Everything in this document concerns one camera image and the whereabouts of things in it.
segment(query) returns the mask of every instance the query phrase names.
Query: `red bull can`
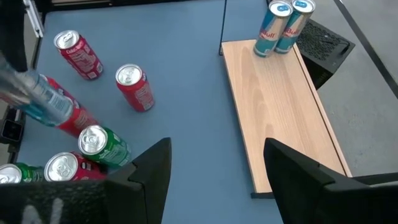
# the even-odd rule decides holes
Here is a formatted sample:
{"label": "red bull can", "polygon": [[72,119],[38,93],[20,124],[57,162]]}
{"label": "red bull can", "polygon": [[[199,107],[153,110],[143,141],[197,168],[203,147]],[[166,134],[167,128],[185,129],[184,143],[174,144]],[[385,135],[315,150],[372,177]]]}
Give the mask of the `red bull can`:
{"label": "red bull can", "polygon": [[293,14],[275,48],[275,52],[279,54],[286,54],[291,50],[315,10],[315,2],[312,0],[293,0],[292,6]]}
{"label": "red bull can", "polygon": [[286,1],[276,0],[269,3],[259,37],[254,45],[256,55],[266,57],[274,50],[292,13],[293,7]]}

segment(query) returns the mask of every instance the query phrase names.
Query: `red soda can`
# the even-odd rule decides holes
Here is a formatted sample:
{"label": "red soda can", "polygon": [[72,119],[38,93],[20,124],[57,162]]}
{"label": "red soda can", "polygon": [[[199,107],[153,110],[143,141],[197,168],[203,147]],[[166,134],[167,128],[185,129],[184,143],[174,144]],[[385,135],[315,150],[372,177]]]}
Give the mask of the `red soda can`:
{"label": "red soda can", "polygon": [[73,111],[70,114],[69,119],[58,125],[58,129],[78,138],[82,130],[90,125],[98,124],[94,117],[87,112],[86,108],[79,104],[79,102],[77,102],[77,100],[71,96],[69,92],[64,90],[53,78],[46,77],[45,75],[40,76],[43,77],[47,83],[49,83],[50,86],[57,90],[61,95],[66,96],[73,102]]}
{"label": "red soda can", "polygon": [[149,110],[155,103],[145,72],[138,65],[127,64],[116,72],[116,84],[127,102],[138,112]]}
{"label": "red soda can", "polygon": [[44,167],[47,181],[105,179],[97,163],[77,152],[61,152],[53,156]]}
{"label": "red soda can", "polygon": [[65,30],[57,34],[54,45],[84,79],[92,80],[101,75],[103,66],[100,60],[77,31]]}

